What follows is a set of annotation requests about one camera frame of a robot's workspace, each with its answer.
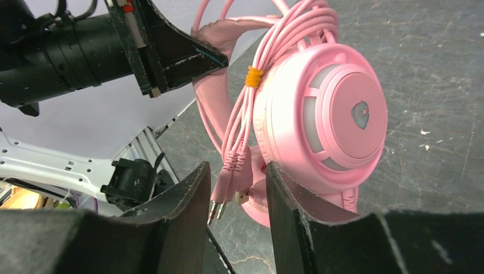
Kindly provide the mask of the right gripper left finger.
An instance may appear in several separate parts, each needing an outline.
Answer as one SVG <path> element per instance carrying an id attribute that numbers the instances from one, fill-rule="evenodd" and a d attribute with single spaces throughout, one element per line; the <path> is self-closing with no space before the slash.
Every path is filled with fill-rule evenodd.
<path id="1" fill-rule="evenodd" d="M 211 170 L 120 217 L 83 209 L 1 211 L 2 273 L 200 273 Z"/>

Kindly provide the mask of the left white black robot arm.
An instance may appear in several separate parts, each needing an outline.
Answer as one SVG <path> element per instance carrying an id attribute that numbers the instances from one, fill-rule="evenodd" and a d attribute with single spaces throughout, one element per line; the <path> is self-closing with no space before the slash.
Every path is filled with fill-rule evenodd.
<path id="1" fill-rule="evenodd" d="M 174 26 L 152 1 L 92 1 L 73 16 L 66 1 L 34 17 L 24 1 L 1 2 L 1 102 L 28 116 L 39 103 L 134 75 L 143 95 L 156 98 L 228 67 L 219 50 Z M 121 210 L 151 199 L 164 154 L 144 159 L 96 159 L 36 147 L 1 135 L 1 180 L 80 206 Z"/>

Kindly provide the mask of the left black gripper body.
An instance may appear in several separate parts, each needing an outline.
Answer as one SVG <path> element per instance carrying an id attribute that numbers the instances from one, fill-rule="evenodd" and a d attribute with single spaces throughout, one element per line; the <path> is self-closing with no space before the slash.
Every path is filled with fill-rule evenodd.
<path id="1" fill-rule="evenodd" d="M 157 97 L 167 82 L 150 67 L 149 46 L 129 52 L 109 14 L 94 16 L 97 1 L 74 16 L 66 1 L 34 17 L 25 1 L 1 2 L 1 102 L 28 116 L 39 103 L 128 75 L 142 94 Z"/>

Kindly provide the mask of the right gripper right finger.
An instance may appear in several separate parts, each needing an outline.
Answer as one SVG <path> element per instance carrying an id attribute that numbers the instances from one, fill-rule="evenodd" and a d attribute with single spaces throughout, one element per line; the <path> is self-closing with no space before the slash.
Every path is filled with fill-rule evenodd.
<path id="1" fill-rule="evenodd" d="M 306 190 L 275 162 L 266 187 L 277 273 L 482 273 L 483 213 L 365 216 Z"/>

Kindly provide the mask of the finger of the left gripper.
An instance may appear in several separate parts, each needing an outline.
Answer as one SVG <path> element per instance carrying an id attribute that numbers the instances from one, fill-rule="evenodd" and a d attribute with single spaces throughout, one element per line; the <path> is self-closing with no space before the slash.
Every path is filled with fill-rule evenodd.
<path id="1" fill-rule="evenodd" d="M 160 91 L 171 91 L 194 79 L 228 67 L 228 57 L 174 26 L 153 1 L 138 1 L 147 36 L 148 61 Z"/>

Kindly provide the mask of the pink headphones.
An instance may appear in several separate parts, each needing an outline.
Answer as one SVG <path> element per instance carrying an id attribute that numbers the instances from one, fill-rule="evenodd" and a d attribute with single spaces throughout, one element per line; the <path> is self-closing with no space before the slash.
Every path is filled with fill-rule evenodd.
<path id="1" fill-rule="evenodd" d="M 276 162 L 304 188 L 351 212 L 358 186 L 382 154 L 388 111 L 369 62 L 337 40 L 338 16 L 328 7 L 282 17 L 224 18 L 194 25 L 194 37 L 231 55 L 249 30 L 267 29 L 234 104 L 228 76 L 214 72 L 193 84 L 200 116 L 223 166 L 209 220 L 235 202 L 269 226 L 263 192 Z"/>

